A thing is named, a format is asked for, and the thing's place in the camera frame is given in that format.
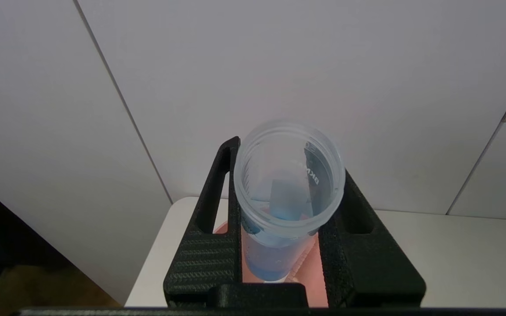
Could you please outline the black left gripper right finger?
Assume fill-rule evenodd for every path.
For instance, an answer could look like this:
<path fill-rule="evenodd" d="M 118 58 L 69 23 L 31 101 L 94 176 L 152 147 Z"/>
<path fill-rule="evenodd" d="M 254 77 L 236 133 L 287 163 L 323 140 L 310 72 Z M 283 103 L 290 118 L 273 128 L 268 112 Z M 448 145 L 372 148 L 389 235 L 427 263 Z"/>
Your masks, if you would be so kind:
<path fill-rule="evenodd" d="M 426 283 L 348 172 L 343 198 L 319 229 L 331 308 L 420 307 Z"/>

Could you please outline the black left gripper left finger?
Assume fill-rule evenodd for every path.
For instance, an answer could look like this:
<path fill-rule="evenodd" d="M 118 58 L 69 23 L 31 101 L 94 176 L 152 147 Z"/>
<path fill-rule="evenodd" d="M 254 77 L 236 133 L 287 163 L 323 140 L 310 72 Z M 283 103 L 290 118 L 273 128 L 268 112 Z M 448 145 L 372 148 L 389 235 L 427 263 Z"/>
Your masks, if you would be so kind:
<path fill-rule="evenodd" d="M 226 175 L 233 176 L 240 138 L 217 150 L 207 179 L 163 280 L 167 306 L 207 305 L 212 288 L 242 280 L 241 214 L 233 180 L 229 181 L 227 232 L 213 232 Z"/>

